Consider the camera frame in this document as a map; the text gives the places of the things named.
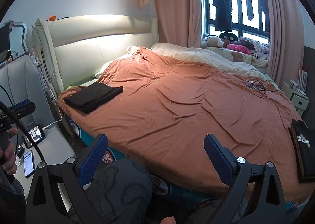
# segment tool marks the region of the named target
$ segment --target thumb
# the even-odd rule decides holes
[[[161,224],[176,224],[174,216],[167,217],[164,220],[161,221]]]

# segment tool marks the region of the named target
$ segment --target cream leather headboard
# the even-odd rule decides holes
[[[159,42],[158,20],[121,15],[88,15],[56,21],[37,19],[33,38],[46,80],[56,94],[81,84],[131,45]]]

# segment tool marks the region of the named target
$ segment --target hand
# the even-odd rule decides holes
[[[9,138],[12,138],[18,133],[17,128],[11,128],[9,129]],[[3,151],[0,148],[0,158],[2,157]],[[7,172],[7,174],[12,175],[16,173],[16,164],[15,164],[15,154],[14,154],[14,144],[10,141],[7,150],[4,152],[4,158],[6,159],[6,162],[2,165],[2,168],[4,171]]]
[[[161,224],[176,224],[176,221],[175,221],[174,216],[173,217],[167,217],[161,221]]]

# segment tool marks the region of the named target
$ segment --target metal screw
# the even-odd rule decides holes
[[[69,157],[67,159],[67,163],[73,163],[75,161],[75,158],[74,157]]]
[[[272,162],[267,162],[267,165],[270,167],[270,168],[273,168],[274,167],[274,164]]]
[[[245,163],[245,162],[246,162],[245,158],[243,158],[243,157],[239,157],[239,158],[237,159],[237,161],[238,161],[239,163]]]
[[[40,163],[38,164],[38,167],[39,167],[39,168],[43,168],[45,165],[46,165],[45,162],[40,162]]]

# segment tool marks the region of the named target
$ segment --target blue gripper pad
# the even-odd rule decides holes
[[[224,148],[213,134],[204,138],[204,150],[220,177],[223,184],[232,187],[234,175],[237,172],[237,165],[234,162],[235,156],[227,148]]]
[[[92,144],[85,149],[76,164],[76,174],[81,187],[91,182],[98,165],[107,151],[107,147],[107,136],[99,134]]]

